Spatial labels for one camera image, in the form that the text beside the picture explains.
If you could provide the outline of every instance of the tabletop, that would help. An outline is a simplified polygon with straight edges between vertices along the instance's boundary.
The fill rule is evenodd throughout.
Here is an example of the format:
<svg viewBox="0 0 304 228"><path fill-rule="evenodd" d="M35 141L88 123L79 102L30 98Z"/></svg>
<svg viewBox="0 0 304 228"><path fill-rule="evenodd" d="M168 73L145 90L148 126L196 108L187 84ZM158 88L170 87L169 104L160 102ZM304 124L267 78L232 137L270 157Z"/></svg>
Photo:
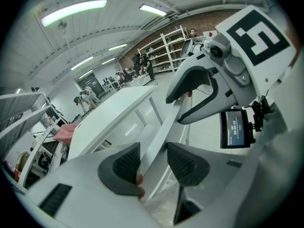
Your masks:
<svg viewBox="0 0 304 228"><path fill-rule="evenodd" d="M68 160L96 148L153 90L154 86L123 88L99 105L76 127Z"/></svg>

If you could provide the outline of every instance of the ceiling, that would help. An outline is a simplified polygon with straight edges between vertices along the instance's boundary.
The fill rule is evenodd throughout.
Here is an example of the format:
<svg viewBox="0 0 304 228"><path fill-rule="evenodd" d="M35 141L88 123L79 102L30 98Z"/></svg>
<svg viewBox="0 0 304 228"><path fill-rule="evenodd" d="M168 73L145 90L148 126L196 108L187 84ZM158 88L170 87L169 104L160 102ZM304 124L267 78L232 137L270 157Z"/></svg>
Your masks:
<svg viewBox="0 0 304 228"><path fill-rule="evenodd" d="M113 57L119 59L136 42L170 23L169 17L184 18L194 12L265 6L266 0L107 0L101 9L82 11L43 27L41 18L59 8L88 0L30 0L8 34L2 50L1 69L23 79L41 79L55 84L64 76L79 78ZM157 7L166 17L139 10L142 4ZM59 29L60 22L66 23ZM111 47L128 43L125 48ZM77 63L93 56L76 70Z"/></svg>

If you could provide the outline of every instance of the black gripper pad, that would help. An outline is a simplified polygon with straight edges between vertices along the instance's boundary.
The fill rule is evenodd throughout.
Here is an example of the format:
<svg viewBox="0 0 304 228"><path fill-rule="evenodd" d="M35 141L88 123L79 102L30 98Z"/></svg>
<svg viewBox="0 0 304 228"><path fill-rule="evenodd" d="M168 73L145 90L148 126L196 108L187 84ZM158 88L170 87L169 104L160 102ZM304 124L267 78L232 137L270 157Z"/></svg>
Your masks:
<svg viewBox="0 0 304 228"><path fill-rule="evenodd" d="M168 164L182 187L196 186L208 175L210 165L202 157L173 142L167 143L167 148Z"/></svg>
<svg viewBox="0 0 304 228"><path fill-rule="evenodd" d="M98 176L111 191L120 195L140 195L135 185L137 169L140 165L140 143L104 159L98 166Z"/></svg>

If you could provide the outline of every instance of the floor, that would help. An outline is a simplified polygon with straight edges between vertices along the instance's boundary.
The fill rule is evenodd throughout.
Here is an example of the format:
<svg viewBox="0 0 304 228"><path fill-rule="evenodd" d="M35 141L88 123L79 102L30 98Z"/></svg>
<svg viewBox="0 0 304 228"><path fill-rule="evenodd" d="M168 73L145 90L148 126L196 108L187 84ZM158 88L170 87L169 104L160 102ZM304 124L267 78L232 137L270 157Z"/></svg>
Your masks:
<svg viewBox="0 0 304 228"><path fill-rule="evenodd" d="M156 75L156 80L149 82L147 85L159 85L155 87L153 96L155 101L164 116L170 111L171 105L165 103L165 97L170 81L173 77L172 72ZM212 88L201 85L199 90L194 90L192 104L197 105L212 93ZM160 124L156 118L156 115L152 109L152 106L148 100L139 107L140 112L145 117L148 124L154 124L160 127ZM110 134L107 138L112 144L120 145L126 143L132 143L140 132L143 130L144 125L139 120L135 113L130 114L121 124ZM247 149L241 150L225 150L220 148L220 122L219 115L211 116L207 119L198 121L191 124L190 127L190 146L202 148L205 150L224 152L231 154L246 154ZM178 196L178 183L172 175L170 179L173 180L172 184L168 186L163 192L154 196L152 199L143 203L146 210L155 217L156 220L163 227L172 227L173 218L177 203Z"/></svg>

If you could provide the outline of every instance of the pink cloth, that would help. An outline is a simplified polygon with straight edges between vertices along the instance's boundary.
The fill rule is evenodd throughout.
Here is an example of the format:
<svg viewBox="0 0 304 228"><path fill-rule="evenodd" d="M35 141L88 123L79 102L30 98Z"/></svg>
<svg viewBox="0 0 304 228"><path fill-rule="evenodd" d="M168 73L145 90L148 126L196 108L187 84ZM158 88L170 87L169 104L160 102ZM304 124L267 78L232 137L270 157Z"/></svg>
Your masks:
<svg viewBox="0 0 304 228"><path fill-rule="evenodd" d="M63 124L53 139L70 145L72 142L74 130L78 125L78 123Z"/></svg>

